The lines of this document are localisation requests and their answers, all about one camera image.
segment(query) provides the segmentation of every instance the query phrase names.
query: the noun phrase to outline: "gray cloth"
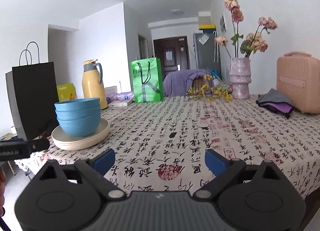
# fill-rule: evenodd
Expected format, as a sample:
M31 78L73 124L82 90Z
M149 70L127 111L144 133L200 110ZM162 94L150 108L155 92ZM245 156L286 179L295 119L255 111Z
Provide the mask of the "gray cloth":
M270 102L270 103L287 103L289 105L292 105L291 100L284 94L278 92L277 90L270 89L270 91L262 95L257 99L257 103L262 103L262 102Z
M193 81L206 74L210 74L210 71L205 69L188 69L171 72L163 81L164 96L186 96L188 90L192 87Z

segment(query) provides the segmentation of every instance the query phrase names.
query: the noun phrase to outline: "black paper bag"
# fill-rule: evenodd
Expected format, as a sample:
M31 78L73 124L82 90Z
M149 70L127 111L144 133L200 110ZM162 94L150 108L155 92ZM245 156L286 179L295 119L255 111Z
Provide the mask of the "black paper bag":
M53 62L12 67L5 77L19 138L29 141L59 125L54 107L59 98Z

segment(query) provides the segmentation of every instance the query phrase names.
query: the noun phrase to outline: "pink suitcase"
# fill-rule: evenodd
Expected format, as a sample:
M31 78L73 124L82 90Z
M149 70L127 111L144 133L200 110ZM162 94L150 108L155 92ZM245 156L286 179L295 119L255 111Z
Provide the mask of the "pink suitcase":
M302 52L278 58L277 91L302 113L320 113L320 60Z

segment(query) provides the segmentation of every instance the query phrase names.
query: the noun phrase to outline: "stack of blue bowls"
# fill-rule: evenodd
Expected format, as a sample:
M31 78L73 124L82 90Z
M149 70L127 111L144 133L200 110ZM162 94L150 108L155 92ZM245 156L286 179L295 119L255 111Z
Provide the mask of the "stack of blue bowls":
M74 137L86 137L100 124L100 98L81 98L55 103L62 130Z

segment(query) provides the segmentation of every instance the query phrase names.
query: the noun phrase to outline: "green shopping bag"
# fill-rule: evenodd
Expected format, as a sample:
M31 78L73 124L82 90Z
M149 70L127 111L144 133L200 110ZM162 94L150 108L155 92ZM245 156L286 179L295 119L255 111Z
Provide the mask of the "green shopping bag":
M136 103L163 100L160 59L148 58L131 62L132 85Z

